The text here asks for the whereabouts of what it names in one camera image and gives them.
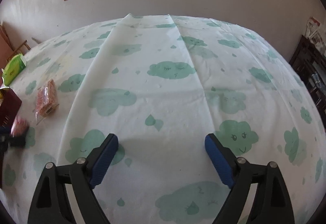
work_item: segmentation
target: wooden chair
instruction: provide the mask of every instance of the wooden chair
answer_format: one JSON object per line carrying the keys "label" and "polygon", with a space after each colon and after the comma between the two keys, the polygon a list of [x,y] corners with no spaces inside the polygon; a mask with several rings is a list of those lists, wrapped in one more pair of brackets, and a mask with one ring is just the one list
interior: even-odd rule
{"label": "wooden chair", "polygon": [[25,46],[28,50],[31,50],[31,48],[29,47],[29,45],[27,44],[27,40],[25,40],[22,44],[20,44],[19,47],[17,47],[12,53],[11,55],[6,59],[7,62],[9,62],[13,56],[17,55],[18,53],[21,53],[20,49]]}

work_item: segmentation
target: green packaging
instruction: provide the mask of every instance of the green packaging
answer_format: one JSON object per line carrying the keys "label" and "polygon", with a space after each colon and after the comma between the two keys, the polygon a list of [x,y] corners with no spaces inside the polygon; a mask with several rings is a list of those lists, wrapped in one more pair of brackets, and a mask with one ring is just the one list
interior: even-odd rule
{"label": "green packaging", "polygon": [[2,80],[8,86],[16,76],[26,68],[26,59],[23,54],[15,55],[2,70]]}

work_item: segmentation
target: blue gripper pad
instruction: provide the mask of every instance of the blue gripper pad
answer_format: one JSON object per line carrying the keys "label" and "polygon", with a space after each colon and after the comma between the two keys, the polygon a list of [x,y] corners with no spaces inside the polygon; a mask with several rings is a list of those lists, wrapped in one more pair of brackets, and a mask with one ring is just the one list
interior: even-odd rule
{"label": "blue gripper pad", "polygon": [[209,135],[205,138],[205,149],[222,183],[231,189],[235,184],[232,168]]}
{"label": "blue gripper pad", "polygon": [[92,177],[89,181],[89,184],[91,185],[92,189],[94,189],[96,185],[99,185],[102,182],[112,162],[112,159],[118,150],[118,145],[118,137],[116,135],[113,135],[105,149],[102,151],[102,153],[96,160],[92,168]]}

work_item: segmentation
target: cartoon mouth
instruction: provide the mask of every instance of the cartoon mouth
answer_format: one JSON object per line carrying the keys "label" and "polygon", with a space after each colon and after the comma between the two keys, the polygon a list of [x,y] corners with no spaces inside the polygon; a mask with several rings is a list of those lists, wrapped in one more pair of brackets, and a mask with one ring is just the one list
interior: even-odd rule
{"label": "cartoon mouth", "polygon": [[246,149],[247,149],[247,147],[245,147],[245,150],[243,151],[242,149],[239,148],[239,150],[240,150],[242,153],[245,153],[245,152],[246,152]]}

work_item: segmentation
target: pink object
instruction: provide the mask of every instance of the pink object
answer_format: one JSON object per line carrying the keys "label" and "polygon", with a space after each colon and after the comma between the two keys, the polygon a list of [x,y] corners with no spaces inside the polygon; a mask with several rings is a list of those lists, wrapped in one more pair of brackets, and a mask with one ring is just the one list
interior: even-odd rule
{"label": "pink object", "polygon": [[13,137],[21,136],[29,128],[29,123],[25,118],[16,115],[14,123],[11,127],[11,135]]}

